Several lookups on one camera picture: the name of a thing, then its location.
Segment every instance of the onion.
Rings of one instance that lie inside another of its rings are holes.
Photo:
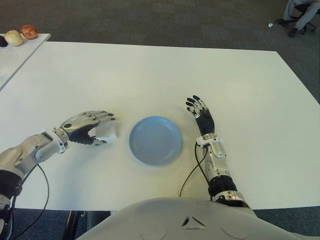
[[[0,35],[0,47],[6,47],[8,46],[7,41],[5,40],[5,38],[3,36]]]
[[[8,44],[10,44],[10,45],[12,45],[14,47],[17,47],[17,46],[19,46],[19,45],[24,43],[24,40],[22,39],[22,36],[16,30],[8,31],[4,35],[4,38],[5,38],[5,40],[7,41]]]
[[[38,31],[33,25],[24,25],[20,28],[20,31],[27,39],[35,39],[38,37]]]

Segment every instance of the robot finger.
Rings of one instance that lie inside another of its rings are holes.
[[[193,98],[199,103],[199,105],[201,106],[202,109],[208,110],[207,105],[200,97],[193,95]]]
[[[102,144],[107,144],[107,142],[105,140],[98,140],[98,139],[94,139],[92,145],[96,145],[96,146],[100,146]]]
[[[187,100],[190,102],[190,103],[193,103],[193,105],[197,106],[199,109],[201,109],[202,107],[200,106],[199,102],[197,102],[196,100],[188,97]]]
[[[185,104],[187,104],[189,107],[193,107],[194,109],[196,109],[196,111],[197,111],[199,114],[201,114],[201,108],[198,107],[197,105],[194,105],[194,104],[192,104],[192,103],[189,102],[189,101],[186,101]]]
[[[105,122],[114,121],[114,120],[116,120],[116,118],[115,117],[110,117],[110,116],[105,116],[105,117],[101,117],[101,118],[98,119],[99,125],[103,124]]]
[[[101,112],[95,115],[97,119],[101,119],[108,116],[107,112]]]
[[[86,115],[88,117],[91,117],[93,115],[97,115],[97,114],[103,114],[103,113],[107,113],[106,111],[86,111],[84,112],[83,115]]]

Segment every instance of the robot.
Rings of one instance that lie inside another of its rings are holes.
[[[210,201],[164,197],[135,203],[78,239],[320,240],[320,237],[287,232],[255,215],[233,182],[226,164],[227,153],[222,139],[215,134],[215,123],[207,105],[195,95],[187,98],[186,105],[200,130],[196,145],[205,151],[201,160],[205,161],[204,170],[196,160],[208,183]],[[65,152],[68,141],[96,146],[106,144],[90,136],[89,131],[114,120],[114,115],[107,111],[86,111],[64,121],[59,128],[30,136],[0,154],[0,240],[11,239],[11,202],[22,191],[26,176],[53,154]]]

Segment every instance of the robotic arm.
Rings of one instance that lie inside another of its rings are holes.
[[[0,239],[4,226],[10,220],[11,198],[22,191],[25,176],[53,154],[64,153],[68,141],[96,146],[107,143],[89,136],[89,131],[112,120],[115,120],[113,114],[106,111],[83,112],[69,118],[59,128],[30,136],[20,145],[0,154]]]
[[[223,141],[215,135],[215,123],[207,105],[196,95],[193,95],[193,98],[188,97],[186,105],[201,133],[196,142],[200,147],[208,149],[209,158],[205,161],[205,174],[209,181],[208,192],[213,201],[230,207],[250,208],[231,178]]]

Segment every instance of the black shoe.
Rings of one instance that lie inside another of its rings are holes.
[[[290,30],[290,32],[288,33],[288,35],[289,35],[289,37],[294,38],[296,36],[297,32],[298,32],[297,28],[292,28]]]
[[[274,22],[275,22],[275,24],[279,24],[279,25],[282,25],[284,27],[286,27],[288,25],[288,21],[286,21],[286,20],[284,20],[282,18],[280,18],[278,20],[275,20]]]

